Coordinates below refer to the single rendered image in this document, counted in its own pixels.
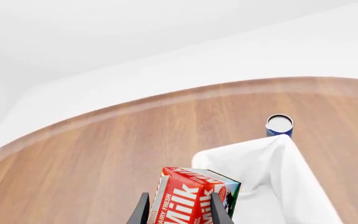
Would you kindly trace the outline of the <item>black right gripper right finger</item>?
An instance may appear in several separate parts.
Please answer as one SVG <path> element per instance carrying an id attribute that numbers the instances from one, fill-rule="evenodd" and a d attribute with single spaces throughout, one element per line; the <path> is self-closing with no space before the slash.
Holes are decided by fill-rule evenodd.
<path id="1" fill-rule="evenodd" d="M 213 224 L 234 224 L 227 212 L 225 211 L 219 195 L 216 192 L 211 194 L 211 217 Z"/>

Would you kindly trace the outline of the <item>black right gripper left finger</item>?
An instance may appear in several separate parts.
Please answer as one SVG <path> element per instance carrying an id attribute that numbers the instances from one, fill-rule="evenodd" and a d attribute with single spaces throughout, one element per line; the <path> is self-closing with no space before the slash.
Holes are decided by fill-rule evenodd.
<path id="1" fill-rule="evenodd" d="M 150 209 L 150 199 L 147 192 L 142 193 L 135 210 L 126 224 L 147 224 Z"/>

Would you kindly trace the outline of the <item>red and white milk carton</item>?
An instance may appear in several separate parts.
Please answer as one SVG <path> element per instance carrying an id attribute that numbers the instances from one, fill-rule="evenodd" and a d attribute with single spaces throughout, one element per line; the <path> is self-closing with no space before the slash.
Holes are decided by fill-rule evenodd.
<path id="1" fill-rule="evenodd" d="M 163 167 L 147 224 L 215 224 L 211 194 L 232 217 L 241 183 L 209 169 Z"/>

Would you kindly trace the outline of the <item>white basket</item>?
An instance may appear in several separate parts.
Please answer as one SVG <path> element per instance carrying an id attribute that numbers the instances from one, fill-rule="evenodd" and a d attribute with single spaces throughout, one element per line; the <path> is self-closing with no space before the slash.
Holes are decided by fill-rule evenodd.
<path id="1" fill-rule="evenodd" d="M 301 152 L 284 134 L 198 152 L 192 167 L 241 183 L 234 224 L 342 224 Z"/>

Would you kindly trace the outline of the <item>blue tin with silver lid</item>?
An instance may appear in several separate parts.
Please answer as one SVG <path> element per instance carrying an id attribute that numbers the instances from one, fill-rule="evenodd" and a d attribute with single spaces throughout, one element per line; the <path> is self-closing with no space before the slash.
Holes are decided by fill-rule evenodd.
<path id="1" fill-rule="evenodd" d="M 267 137 L 270 137 L 285 134 L 291 138 L 293 134 L 293 125 L 294 123 L 291 117 L 285 114 L 273 114 L 268 117 L 266 121 L 266 135 Z"/>

